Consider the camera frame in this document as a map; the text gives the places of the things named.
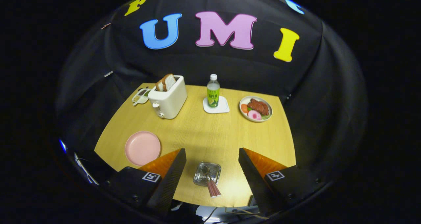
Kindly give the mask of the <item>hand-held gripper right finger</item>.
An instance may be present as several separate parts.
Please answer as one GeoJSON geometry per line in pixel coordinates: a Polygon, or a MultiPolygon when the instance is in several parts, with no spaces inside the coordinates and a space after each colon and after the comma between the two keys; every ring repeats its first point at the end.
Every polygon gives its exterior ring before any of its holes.
{"type": "Polygon", "coordinates": [[[264,215],[293,209],[326,185],[310,170],[295,165],[286,167],[247,148],[239,149],[238,161],[264,215]]]}

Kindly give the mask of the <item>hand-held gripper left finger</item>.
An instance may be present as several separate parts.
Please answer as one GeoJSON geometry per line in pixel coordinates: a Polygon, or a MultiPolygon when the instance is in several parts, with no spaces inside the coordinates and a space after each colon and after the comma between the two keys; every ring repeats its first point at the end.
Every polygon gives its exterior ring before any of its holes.
{"type": "Polygon", "coordinates": [[[166,216],[185,164],[185,149],[177,149],[140,168],[123,168],[105,181],[105,190],[134,209],[166,216]]]}

